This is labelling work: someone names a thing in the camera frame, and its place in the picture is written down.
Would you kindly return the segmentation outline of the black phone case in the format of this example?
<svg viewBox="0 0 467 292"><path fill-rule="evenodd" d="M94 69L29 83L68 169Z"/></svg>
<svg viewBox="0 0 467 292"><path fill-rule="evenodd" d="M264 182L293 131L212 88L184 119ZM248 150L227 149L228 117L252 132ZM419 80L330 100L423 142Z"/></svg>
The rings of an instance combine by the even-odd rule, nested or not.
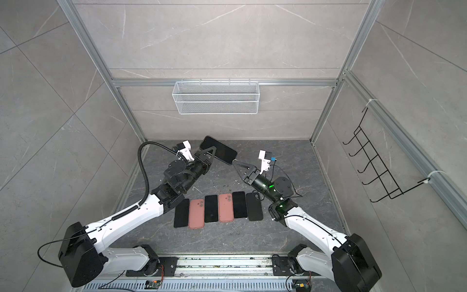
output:
<svg viewBox="0 0 467 292"><path fill-rule="evenodd" d="M258 193L246 194L246 207L249 221L263 220L263 209L261 205L260 195Z"/></svg>

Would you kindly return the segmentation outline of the black phone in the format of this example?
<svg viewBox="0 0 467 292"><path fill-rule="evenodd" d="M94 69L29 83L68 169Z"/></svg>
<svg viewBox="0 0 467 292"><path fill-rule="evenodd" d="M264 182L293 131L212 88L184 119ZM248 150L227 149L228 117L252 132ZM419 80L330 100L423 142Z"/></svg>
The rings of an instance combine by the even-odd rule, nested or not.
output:
<svg viewBox="0 0 467 292"><path fill-rule="evenodd" d="M218 215L218 195L208 195L204 199L205 211L204 222L213 223L219 220Z"/></svg>
<svg viewBox="0 0 467 292"><path fill-rule="evenodd" d="M189 224L189 208L190 208L190 200L184 199L180 204L177 205L175 208L175 216L174 216L174 228L183 228L187 227Z"/></svg>

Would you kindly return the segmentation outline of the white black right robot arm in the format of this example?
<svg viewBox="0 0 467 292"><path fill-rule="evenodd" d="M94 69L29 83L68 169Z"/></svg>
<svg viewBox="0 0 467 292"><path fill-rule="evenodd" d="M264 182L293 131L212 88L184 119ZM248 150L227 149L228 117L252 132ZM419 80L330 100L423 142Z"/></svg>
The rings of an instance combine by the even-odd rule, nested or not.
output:
<svg viewBox="0 0 467 292"><path fill-rule="evenodd" d="M254 165L233 161L244 183L271 201L268 208L274 221L304 236L319 248L298 246L289 259L297 273L317 273L335 282L342 292L368 292L382 278L382 271L368 245L357 234L347 236L307 214L292 196L294 187L287 177L268 180Z"/></svg>

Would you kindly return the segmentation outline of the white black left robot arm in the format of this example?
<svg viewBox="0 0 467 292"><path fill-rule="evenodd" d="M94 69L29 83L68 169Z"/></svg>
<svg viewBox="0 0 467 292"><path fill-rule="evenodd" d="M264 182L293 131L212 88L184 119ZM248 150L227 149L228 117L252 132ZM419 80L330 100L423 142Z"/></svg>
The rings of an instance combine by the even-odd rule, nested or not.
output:
<svg viewBox="0 0 467 292"><path fill-rule="evenodd" d="M86 226L66 230L58 259L72 287L82 287L101 274L132 271L152 276L161 270L158 255L149 245L112 248L111 245L143 223L174 209L197 179L206 174L217 148L198 150L171 162L157 188L145 190L141 201Z"/></svg>

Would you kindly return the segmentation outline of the pink phone case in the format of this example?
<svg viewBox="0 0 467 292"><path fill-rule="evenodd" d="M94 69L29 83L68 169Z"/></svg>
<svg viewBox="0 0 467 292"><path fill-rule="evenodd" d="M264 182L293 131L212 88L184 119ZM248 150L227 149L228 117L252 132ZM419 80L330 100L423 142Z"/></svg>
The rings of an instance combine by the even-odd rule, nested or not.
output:
<svg viewBox="0 0 467 292"><path fill-rule="evenodd" d="M189 228L201 229L204 227L204 200L192 200L189 204Z"/></svg>

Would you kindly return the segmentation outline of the black pad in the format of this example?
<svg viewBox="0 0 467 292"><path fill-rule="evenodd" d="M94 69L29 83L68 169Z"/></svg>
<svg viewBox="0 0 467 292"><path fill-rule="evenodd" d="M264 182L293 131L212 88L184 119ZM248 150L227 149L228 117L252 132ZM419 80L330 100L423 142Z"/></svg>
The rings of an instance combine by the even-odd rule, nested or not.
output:
<svg viewBox="0 0 467 292"><path fill-rule="evenodd" d="M227 165L232 165L237 158L237 151L218 141L217 139L206 136L199 146L200 150L209 150L209 153L214 154L214 157Z"/></svg>
<svg viewBox="0 0 467 292"><path fill-rule="evenodd" d="M248 217L248 210L246 206L246 194L245 192L233 192L233 216L235 219L243 219Z"/></svg>

